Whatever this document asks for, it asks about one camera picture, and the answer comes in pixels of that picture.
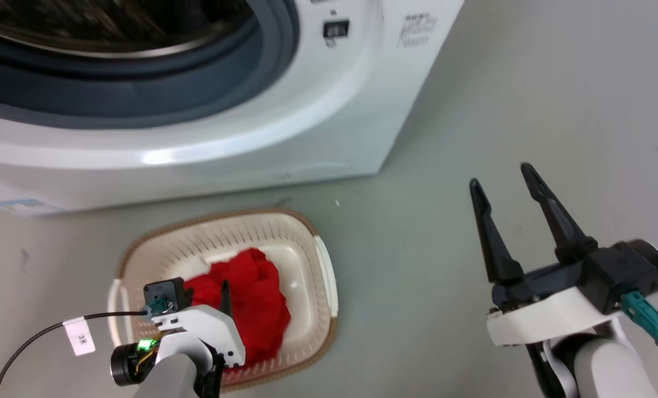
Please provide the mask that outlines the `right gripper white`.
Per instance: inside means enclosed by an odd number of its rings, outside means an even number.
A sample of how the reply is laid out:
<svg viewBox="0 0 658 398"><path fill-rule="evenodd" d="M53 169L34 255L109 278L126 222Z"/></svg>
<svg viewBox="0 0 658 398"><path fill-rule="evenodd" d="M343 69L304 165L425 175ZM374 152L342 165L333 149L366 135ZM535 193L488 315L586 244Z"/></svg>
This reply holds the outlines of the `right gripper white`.
<svg viewBox="0 0 658 398"><path fill-rule="evenodd" d="M496 307L486 318L486 328L498 346L569 336L622 314L603 314L577 287L583 265L574 263L597 250L596 239L583 232L530 163L522 163L520 169L531 197L543 210L556 244L555 255L562 264L525 274L491 217L491 205L480 182L471 179L473 213Z"/></svg>

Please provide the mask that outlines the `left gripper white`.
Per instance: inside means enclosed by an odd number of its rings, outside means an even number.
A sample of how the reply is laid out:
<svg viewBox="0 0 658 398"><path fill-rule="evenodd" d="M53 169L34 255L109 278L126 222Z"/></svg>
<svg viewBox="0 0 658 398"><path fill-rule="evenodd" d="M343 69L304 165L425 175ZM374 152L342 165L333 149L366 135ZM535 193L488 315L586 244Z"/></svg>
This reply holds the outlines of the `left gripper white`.
<svg viewBox="0 0 658 398"><path fill-rule="evenodd" d="M197 368L213 368L215 355L231 368L246 364L245 345L233 320L228 280L223 280L220 294L220 310L198 305L152 318L159 330L171 332L161 338L155 364L177 354L187 356Z"/></svg>

